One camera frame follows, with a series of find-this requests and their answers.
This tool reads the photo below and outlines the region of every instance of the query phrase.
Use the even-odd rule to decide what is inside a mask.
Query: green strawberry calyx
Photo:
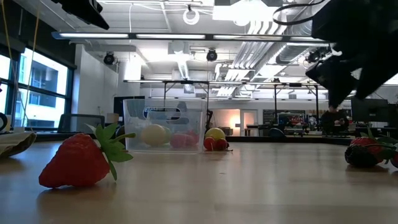
[[[86,125],[93,130],[95,137],[101,144],[101,150],[105,153],[106,159],[108,160],[109,169],[116,181],[118,179],[118,174],[116,173],[116,169],[114,168],[112,162],[126,162],[132,159],[132,155],[126,152],[126,148],[121,142],[119,142],[119,140],[124,138],[134,138],[136,137],[136,134],[123,134],[115,139],[111,139],[116,131],[116,128],[118,127],[117,123],[110,124],[105,128],[102,128],[102,125],[100,124],[96,128],[89,124]]]

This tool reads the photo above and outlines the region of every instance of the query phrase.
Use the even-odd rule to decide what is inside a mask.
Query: window
[[[20,89],[21,99],[16,101],[15,126],[35,127],[35,128],[57,128],[60,117],[65,111],[65,99],[56,96],[50,96],[35,91]],[[22,104],[25,105],[27,99],[26,116]]]
[[[1,84],[0,85],[0,113],[6,112],[6,102],[7,102],[7,89],[8,86]]]
[[[67,80],[66,66],[25,49],[20,57],[14,126],[57,128],[70,100],[66,95]]]
[[[54,62],[37,52],[33,54],[33,51],[29,49],[26,49],[25,53],[21,54],[19,83],[65,95],[67,77],[68,68],[66,66]]]
[[[0,55],[0,78],[8,79],[10,75],[11,60],[3,55]]]

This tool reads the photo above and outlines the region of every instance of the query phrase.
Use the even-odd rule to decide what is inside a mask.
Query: toy fruit
[[[189,131],[187,134],[189,134],[189,135],[191,135],[193,138],[194,138],[194,140],[195,140],[195,144],[198,144],[199,143],[199,135],[196,133],[196,132],[194,132],[193,130],[191,130],[191,131]]]
[[[350,145],[344,156],[346,162],[355,167],[368,168],[379,163],[374,154],[364,146]]]
[[[215,151],[216,150],[216,140],[212,137],[205,138],[203,142],[203,146],[205,147],[206,151]]]
[[[158,124],[151,124],[141,132],[141,140],[150,146],[161,146],[166,138],[165,129]]]
[[[212,137],[214,140],[224,139],[225,133],[220,128],[210,128],[206,134],[205,138]]]
[[[191,135],[181,133],[173,134],[170,141],[173,148],[192,147],[195,144],[195,139]]]
[[[375,139],[371,139],[369,137],[360,137],[356,138],[351,141],[350,145],[359,145],[359,146],[367,146],[370,144],[377,144],[377,141]],[[368,151],[372,153],[373,155],[377,156],[383,149],[381,146],[371,146],[367,147]]]
[[[90,126],[101,147],[98,147],[87,134],[76,134],[65,140],[40,174],[39,184],[49,188],[63,185],[89,187],[103,179],[109,170],[117,180],[118,176],[112,162],[132,159],[130,154],[124,152],[124,146],[119,140],[133,138],[135,134],[110,139],[116,127],[117,124],[111,124],[104,129],[101,125],[97,128]]]
[[[164,142],[163,144],[167,144],[170,142],[171,138],[172,138],[172,132],[170,131],[169,128],[166,128],[165,126],[163,126],[164,131],[165,131],[165,137],[164,137]]]
[[[218,151],[224,151],[228,148],[228,142],[225,139],[219,139],[216,142],[216,149]]]

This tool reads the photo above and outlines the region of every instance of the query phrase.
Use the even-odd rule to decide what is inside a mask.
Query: door
[[[258,125],[257,110],[241,110],[241,136],[259,135],[258,129],[250,125]]]

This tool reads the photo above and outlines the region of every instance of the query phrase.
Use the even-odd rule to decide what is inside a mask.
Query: person
[[[334,107],[330,106],[329,110],[326,111],[321,117],[321,126],[326,133],[338,133],[340,131],[346,131],[348,129],[347,116]]]

